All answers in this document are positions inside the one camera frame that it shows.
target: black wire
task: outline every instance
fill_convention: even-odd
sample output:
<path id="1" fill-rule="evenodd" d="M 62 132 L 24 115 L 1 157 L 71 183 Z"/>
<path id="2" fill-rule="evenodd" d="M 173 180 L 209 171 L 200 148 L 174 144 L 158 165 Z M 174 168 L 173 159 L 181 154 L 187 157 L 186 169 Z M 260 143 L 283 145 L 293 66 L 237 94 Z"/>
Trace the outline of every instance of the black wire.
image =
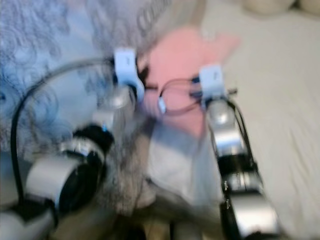
<path id="1" fill-rule="evenodd" d="M 157 86 L 145 86 L 145 90 L 158 90 Z"/>
<path id="2" fill-rule="evenodd" d="M 178 87 L 168 87 L 165 89 L 165 91 L 163 91 L 162 95 L 159 96 L 159 97 L 163 97 L 165 93 L 168 93 L 168 92 L 174 92 L 174 94 L 180 94 L 180 95 L 183 95 L 183 96 L 189 96 L 191 98 L 194 98 L 194 99 L 199 99 L 199 97 L 196 97 L 196 96 L 193 96 L 190 94 L 189 91 L 186 91 L 185 89 L 181 89 L 181 88 L 178 88 Z"/>
<path id="3" fill-rule="evenodd" d="M 171 79 L 169 80 L 168 82 L 165 83 L 165 85 L 163 85 L 161 91 L 160 91 L 160 94 L 159 94 L 159 98 L 161 98 L 165 92 L 165 90 L 168 89 L 169 85 L 173 85 L 173 84 L 178 84 L 178 83 L 192 83 L 192 79 L 187 79 L 187 78 L 176 78 L 176 79 Z M 196 108 L 199 103 L 201 103 L 201 100 L 197 100 L 196 102 L 186 106 L 186 107 L 183 107 L 183 108 L 180 108 L 180 109 L 177 109 L 177 110 L 170 110 L 170 109 L 167 109 L 165 111 L 165 115 L 167 116 L 177 116 L 177 115 L 181 115 L 181 114 L 185 114 L 191 110 L 193 110 L 194 108 Z"/>
<path id="4" fill-rule="evenodd" d="M 159 98 L 161 98 L 164 94 L 164 91 L 168 89 L 169 85 L 170 84 L 178 84 L 180 82 L 190 82 L 191 83 L 191 80 L 190 79 L 184 79 L 184 78 L 177 78 L 177 79 L 171 79 L 169 80 L 168 82 L 165 83 L 165 85 L 163 85 L 161 91 L 160 91 L 160 94 L 159 94 Z"/>
<path id="5" fill-rule="evenodd" d="M 177 115 L 181 115 L 181 114 L 185 114 L 193 109 L 195 109 L 199 104 L 201 103 L 200 100 L 186 106 L 186 107 L 183 107 L 181 109 L 177 109 L 177 110 L 166 110 L 165 111 L 165 115 L 168 115 L 168 116 L 177 116 Z"/>
<path id="6" fill-rule="evenodd" d="M 251 150 L 251 144 L 250 144 L 250 141 L 249 141 L 249 136 L 248 136 L 248 133 L 247 133 L 247 127 L 246 127 L 243 115 L 241 113 L 241 110 L 238 107 L 238 105 L 235 102 L 233 102 L 232 100 L 230 100 L 229 98 L 224 97 L 222 99 L 224 99 L 226 101 L 226 103 L 233 109 L 233 111 L 235 113 L 235 119 L 236 119 L 237 124 L 238 124 L 238 126 L 240 128 L 241 134 L 242 134 L 243 139 L 244 139 L 244 143 L 246 144 L 246 148 L 248 150 L 249 158 L 253 161 L 254 157 L 253 157 L 252 150 Z"/>
<path id="7" fill-rule="evenodd" d="M 16 189 L 18 193 L 18 201 L 21 203 L 24 200 L 24 189 L 21 180 L 20 170 L 19 170 L 19 162 L 18 162 L 18 151 L 17 151 L 17 127 L 18 121 L 23 110 L 27 99 L 32 96 L 39 88 L 45 85 L 50 79 L 55 78 L 61 74 L 69 72 L 71 70 L 75 70 L 78 68 L 89 67 L 93 65 L 102 65 L 102 64 L 112 64 L 112 59 L 107 58 L 93 58 L 83 61 L 77 61 L 73 63 L 66 64 L 54 71 L 49 72 L 47 75 L 42 77 L 36 84 L 34 84 L 24 95 L 24 97 L 20 100 L 19 105 L 16 107 L 14 112 L 12 123 L 11 123 L 11 136 L 10 136 L 10 150 L 11 150 L 11 163 L 12 169 L 16 184 Z"/>

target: white bracket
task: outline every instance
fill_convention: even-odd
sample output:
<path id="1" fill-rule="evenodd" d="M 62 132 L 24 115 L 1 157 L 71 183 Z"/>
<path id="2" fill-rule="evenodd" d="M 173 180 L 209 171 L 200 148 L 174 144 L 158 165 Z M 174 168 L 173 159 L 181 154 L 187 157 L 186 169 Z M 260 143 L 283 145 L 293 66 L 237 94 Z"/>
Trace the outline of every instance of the white bracket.
<path id="1" fill-rule="evenodd" d="M 226 95 L 225 81 L 220 65 L 207 65 L 200 69 L 199 79 L 203 100 Z"/>
<path id="2" fill-rule="evenodd" d="M 135 87 L 137 101 L 141 102 L 145 95 L 145 86 L 138 77 L 136 51 L 133 48 L 117 48 L 114 51 L 114 68 L 119 85 Z"/>

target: pink cloth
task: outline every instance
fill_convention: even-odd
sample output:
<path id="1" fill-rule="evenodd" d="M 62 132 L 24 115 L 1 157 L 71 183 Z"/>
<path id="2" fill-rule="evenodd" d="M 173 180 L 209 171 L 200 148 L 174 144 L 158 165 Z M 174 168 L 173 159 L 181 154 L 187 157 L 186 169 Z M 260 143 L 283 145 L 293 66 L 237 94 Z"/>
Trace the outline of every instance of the pink cloth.
<path id="1" fill-rule="evenodd" d="M 202 66 L 222 64 L 239 45 L 239 38 L 218 34 L 214 40 L 205 40 L 194 27 L 180 28 L 164 37 L 150 52 L 147 85 L 158 85 L 159 90 L 147 90 L 143 107 L 147 113 L 196 137 L 204 132 L 204 113 L 200 105 L 181 115 L 168 116 L 160 113 L 158 97 L 164 84 L 172 79 L 191 79 L 198 75 Z M 187 94 L 170 94 L 167 101 L 186 106 L 194 100 Z"/>

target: white sheet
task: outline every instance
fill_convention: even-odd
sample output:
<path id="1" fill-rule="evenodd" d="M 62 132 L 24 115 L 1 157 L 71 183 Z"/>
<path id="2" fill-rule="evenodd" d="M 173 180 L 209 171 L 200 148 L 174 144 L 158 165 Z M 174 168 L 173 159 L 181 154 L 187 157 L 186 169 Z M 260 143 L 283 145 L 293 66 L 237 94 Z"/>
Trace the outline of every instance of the white sheet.
<path id="1" fill-rule="evenodd" d="M 257 17 L 238 3 L 208 1 L 202 27 L 242 38 L 241 47 L 224 67 L 225 79 L 227 86 L 239 89 L 235 100 L 246 121 L 266 195 L 290 236 L 320 238 L 320 20 L 298 10 Z M 166 149 L 159 142 L 178 137 L 169 131 L 155 133 L 154 138 L 149 159 L 154 169 L 164 168 L 173 145 Z M 158 172 L 158 182 L 176 183 L 180 192 L 190 186 L 194 175 L 183 183 L 172 177 L 192 168 L 190 159 L 196 153 L 190 146 L 185 143 L 184 163 L 189 165 L 171 159 L 171 177 Z M 207 179 L 201 171 L 199 178 Z M 208 191 L 220 186 L 219 181 L 211 183 Z"/>
<path id="2" fill-rule="evenodd" d="M 156 185 L 192 206 L 219 203 L 223 200 L 220 174 L 210 145 L 209 138 L 197 141 L 174 128 L 156 124 L 149 148 L 148 175 Z"/>

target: blue patterned fabric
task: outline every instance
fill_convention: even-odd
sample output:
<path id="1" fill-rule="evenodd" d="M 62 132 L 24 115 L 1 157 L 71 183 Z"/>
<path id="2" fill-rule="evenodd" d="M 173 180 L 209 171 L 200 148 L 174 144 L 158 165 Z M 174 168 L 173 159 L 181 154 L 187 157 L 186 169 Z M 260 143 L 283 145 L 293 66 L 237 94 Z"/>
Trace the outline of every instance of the blue patterned fabric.
<path id="1" fill-rule="evenodd" d="M 9 150 L 15 106 L 41 76 L 66 63 L 110 56 L 117 46 L 146 50 L 162 32 L 155 26 L 172 1 L 1 0 L 1 150 Z M 34 154 L 70 138 L 90 119 L 109 84 L 108 67 L 95 66 L 44 87 L 20 117 L 19 154 L 32 161 Z"/>

